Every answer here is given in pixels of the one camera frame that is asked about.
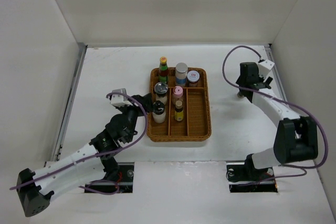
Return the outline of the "white bottle black cap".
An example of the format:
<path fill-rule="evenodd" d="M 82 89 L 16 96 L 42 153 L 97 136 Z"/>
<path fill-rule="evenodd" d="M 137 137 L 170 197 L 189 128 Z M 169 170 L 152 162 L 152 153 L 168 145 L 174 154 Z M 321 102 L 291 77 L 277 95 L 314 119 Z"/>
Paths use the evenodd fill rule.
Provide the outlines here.
<path fill-rule="evenodd" d="M 156 123 L 163 123 L 166 118 L 165 104 L 161 101 L 155 101 L 153 104 L 152 116 Z"/>

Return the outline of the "clear jar grey lid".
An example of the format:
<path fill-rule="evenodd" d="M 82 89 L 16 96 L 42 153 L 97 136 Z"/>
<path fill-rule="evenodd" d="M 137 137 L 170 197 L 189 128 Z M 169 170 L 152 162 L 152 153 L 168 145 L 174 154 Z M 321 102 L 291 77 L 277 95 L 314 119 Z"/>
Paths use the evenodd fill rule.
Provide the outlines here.
<path fill-rule="evenodd" d="M 167 103 L 168 85 L 164 82 L 158 82 L 154 86 L 155 100 L 161 101 L 164 105 Z"/>

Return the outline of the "pink cap spice shaker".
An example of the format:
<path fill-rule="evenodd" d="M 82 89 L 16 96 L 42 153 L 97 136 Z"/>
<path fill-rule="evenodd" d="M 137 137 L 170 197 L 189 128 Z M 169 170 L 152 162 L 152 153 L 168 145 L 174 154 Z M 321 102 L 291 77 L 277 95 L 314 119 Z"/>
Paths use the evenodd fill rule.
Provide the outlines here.
<path fill-rule="evenodd" d="M 183 101 L 183 88 L 175 86 L 172 91 L 172 103 L 175 105 L 177 101 Z"/>

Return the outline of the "slim dark pepper bottle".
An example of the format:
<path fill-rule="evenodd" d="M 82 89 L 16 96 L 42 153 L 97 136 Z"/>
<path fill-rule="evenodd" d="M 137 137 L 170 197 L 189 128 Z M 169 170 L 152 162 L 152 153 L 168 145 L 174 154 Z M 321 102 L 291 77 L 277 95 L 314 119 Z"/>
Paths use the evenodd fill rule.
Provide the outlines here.
<path fill-rule="evenodd" d="M 237 93 L 237 96 L 238 96 L 240 99 L 243 99 L 243 98 L 245 97 L 240 91 Z"/>

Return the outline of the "small yellow label bottle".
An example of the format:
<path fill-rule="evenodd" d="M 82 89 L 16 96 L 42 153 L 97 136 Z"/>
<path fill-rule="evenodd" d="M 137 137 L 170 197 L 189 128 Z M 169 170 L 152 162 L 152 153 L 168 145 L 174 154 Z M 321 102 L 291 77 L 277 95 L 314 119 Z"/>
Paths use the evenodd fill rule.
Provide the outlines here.
<path fill-rule="evenodd" d="M 183 102 L 180 100 L 176 101 L 175 103 L 174 118 L 178 122 L 182 121 L 184 118 Z"/>

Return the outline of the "red sauce bottle yellow cap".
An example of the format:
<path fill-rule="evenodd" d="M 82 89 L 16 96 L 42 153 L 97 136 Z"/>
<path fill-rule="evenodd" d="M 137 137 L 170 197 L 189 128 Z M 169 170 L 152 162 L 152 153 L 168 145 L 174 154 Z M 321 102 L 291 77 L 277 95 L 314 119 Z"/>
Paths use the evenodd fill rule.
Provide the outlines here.
<path fill-rule="evenodd" d="M 159 81 L 165 84 L 168 84 L 169 81 L 169 68 L 167 66 L 167 58 L 161 57 L 160 58 L 160 65 L 159 65 Z"/>

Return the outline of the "white bead jar silver lid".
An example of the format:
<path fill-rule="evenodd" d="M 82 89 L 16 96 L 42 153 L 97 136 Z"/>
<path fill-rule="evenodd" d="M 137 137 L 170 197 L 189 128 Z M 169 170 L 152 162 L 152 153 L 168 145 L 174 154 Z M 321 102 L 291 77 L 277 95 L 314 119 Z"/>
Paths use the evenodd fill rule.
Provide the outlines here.
<path fill-rule="evenodd" d="M 175 85 L 184 87 L 187 82 L 187 72 L 188 66 L 187 64 L 180 62 L 175 67 Z"/>

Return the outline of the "brown spice jar red label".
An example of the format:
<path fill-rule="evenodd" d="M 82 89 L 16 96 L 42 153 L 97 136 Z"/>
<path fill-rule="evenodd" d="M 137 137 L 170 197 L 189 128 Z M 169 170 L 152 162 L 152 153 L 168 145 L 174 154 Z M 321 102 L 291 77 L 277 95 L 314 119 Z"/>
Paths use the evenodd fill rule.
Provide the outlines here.
<path fill-rule="evenodd" d="M 191 70 L 187 74 L 187 81 L 189 87 L 197 87 L 199 82 L 200 74 L 198 71 Z"/>

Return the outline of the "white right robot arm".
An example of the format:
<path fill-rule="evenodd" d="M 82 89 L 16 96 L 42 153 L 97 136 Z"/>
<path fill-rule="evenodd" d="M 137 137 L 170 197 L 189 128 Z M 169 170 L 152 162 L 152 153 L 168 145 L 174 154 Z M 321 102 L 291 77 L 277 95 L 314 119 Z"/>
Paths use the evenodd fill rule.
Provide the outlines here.
<path fill-rule="evenodd" d="M 236 81 L 240 95 L 260 108 L 277 127 L 273 147 L 247 156 L 244 175 L 257 179 L 264 168 L 307 161 L 318 156 L 317 125 L 309 116 L 301 116 L 276 97 L 268 73 L 274 64 L 243 62 Z"/>

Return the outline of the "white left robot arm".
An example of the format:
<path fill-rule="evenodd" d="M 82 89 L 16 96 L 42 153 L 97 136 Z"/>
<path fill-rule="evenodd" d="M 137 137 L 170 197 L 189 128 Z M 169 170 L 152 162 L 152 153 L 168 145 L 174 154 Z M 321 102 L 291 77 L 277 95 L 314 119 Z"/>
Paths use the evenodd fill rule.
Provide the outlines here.
<path fill-rule="evenodd" d="M 153 110 L 152 95 L 126 94 L 125 89 L 106 95 L 119 110 L 102 132 L 71 155 L 44 168 L 19 172 L 16 191 L 24 215 L 32 217 L 44 211 L 52 201 L 76 187 L 116 179 L 119 165 L 115 155 L 137 143 L 144 133 L 136 131 L 139 117 L 148 119 Z"/>

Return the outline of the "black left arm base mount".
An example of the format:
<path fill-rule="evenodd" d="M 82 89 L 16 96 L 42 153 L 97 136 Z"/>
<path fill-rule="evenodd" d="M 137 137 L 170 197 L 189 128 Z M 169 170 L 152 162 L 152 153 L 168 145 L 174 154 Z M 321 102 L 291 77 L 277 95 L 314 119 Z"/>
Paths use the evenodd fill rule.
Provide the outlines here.
<path fill-rule="evenodd" d="M 118 163 L 116 169 L 103 179 L 85 184 L 82 189 L 87 194 L 114 195 L 133 192 L 134 163 Z"/>

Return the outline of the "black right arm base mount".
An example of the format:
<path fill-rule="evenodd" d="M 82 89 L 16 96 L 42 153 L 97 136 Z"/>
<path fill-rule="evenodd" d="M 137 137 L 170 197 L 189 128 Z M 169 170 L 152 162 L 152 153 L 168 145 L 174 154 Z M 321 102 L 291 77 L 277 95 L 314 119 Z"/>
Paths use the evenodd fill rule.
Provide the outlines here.
<path fill-rule="evenodd" d="M 226 179 L 231 193 L 277 193 L 273 168 L 250 169 L 244 162 L 227 162 Z"/>

